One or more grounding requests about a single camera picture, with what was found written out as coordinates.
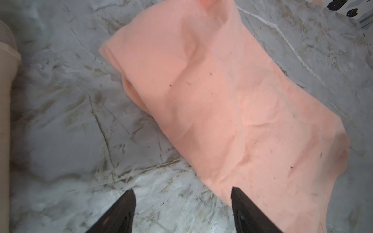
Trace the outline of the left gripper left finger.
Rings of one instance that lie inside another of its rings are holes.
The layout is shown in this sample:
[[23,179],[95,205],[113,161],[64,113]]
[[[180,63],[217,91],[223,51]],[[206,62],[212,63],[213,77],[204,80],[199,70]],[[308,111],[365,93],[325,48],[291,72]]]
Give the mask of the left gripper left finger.
[[131,233],[136,196],[129,189],[93,224],[86,233]]

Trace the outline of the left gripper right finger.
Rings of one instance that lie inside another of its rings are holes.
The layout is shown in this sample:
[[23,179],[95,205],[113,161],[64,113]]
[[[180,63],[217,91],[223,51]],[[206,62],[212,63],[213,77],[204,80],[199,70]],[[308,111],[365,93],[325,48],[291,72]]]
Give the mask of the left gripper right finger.
[[283,233],[238,187],[232,187],[232,209],[237,233]]

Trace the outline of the pink graphic t-shirt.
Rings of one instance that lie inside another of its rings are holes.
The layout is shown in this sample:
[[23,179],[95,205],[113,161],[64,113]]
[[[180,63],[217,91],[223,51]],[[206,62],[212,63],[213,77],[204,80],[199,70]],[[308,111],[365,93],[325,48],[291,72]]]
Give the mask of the pink graphic t-shirt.
[[238,187],[283,232],[326,232],[350,140],[265,52],[234,1],[163,1],[100,54],[224,203]]

